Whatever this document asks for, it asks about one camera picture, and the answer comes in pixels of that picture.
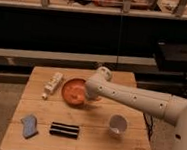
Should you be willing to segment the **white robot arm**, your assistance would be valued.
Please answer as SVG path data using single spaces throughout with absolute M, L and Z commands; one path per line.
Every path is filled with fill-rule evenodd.
M 111 82 L 112 72 L 99 67 L 85 83 L 87 99 L 110 98 L 175 127 L 172 150 L 187 150 L 187 98 Z

